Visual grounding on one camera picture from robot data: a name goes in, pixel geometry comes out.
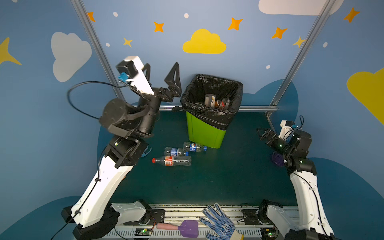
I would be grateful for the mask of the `brown sauce bottle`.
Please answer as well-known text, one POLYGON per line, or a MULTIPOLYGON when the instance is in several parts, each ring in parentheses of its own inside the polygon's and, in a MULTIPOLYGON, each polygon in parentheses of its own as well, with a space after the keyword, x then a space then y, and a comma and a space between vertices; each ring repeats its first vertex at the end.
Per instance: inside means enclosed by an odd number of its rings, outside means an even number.
POLYGON ((214 107, 218 108, 220 106, 220 104, 221 104, 221 101, 220 100, 216 100, 214 107))

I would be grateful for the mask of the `red label juice bottle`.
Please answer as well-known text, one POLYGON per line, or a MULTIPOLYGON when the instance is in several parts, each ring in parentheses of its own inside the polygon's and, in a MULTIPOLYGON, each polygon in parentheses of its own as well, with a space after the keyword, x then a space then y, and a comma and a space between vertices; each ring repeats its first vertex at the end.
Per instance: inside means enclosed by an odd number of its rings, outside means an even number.
POLYGON ((221 101, 218 101, 218 108, 220 110, 227 110, 229 108, 230 99, 223 98, 221 101))

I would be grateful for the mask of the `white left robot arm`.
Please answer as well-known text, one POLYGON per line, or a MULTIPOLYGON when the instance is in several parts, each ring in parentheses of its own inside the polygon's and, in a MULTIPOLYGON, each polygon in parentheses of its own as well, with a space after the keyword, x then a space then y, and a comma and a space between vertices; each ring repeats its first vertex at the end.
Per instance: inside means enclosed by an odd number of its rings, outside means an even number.
POLYGON ((145 201, 113 204, 111 197, 147 150, 145 139, 152 136, 161 103, 170 103, 182 94, 178 63, 165 78, 166 88, 151 86, 149 64, 124 60, 117 65, 117 70, 121 87, 131 88, 140 99, 137 106, 113 99, 99 117, 101 126, 113 134, 113 138, 99 157, 97 172, 82 197, 61 213, 67 224, 76 224, 73 234, 77 240, 96 240, 119 224, 144 225, 151 220, 152 208, 145 201))

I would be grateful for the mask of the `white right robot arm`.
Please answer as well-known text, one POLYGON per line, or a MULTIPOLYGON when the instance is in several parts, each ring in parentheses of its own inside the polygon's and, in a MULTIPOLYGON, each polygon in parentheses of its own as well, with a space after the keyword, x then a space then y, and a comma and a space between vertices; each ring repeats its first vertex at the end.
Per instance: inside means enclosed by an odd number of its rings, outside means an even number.
POLYGON ((257 131, 261 141, 282 155, 299 211, 299 223, 296 224, 281 204, 263 200, 258 211, 260 221, 273 224, 285 240, 336 239, 321 202, 315 164, 307 158, 312 136, 294 130, 290 140, 286 141, 271 129, 257 131))

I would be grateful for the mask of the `clear bottle red cap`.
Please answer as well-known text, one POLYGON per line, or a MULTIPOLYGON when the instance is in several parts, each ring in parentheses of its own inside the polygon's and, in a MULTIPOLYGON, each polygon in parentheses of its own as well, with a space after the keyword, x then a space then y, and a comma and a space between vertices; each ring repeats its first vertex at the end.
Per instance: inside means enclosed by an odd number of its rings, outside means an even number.
POLYGON ((192 157, 191 156, 163 156, 161 158, 153 158, 152 163, 160 164, 162 166, 191 166, 192 157))

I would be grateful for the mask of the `blue label water bottle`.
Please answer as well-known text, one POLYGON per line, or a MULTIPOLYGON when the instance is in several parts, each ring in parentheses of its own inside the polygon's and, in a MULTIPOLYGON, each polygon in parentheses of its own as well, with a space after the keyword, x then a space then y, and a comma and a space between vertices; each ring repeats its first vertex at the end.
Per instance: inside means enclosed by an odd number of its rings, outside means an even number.
POLYGON ((189 156, 189 152, 185 151, 182 148, 166 147, 164 150, 164 155, 173 156, 173 157, 183 157, 183 156, 189 156))

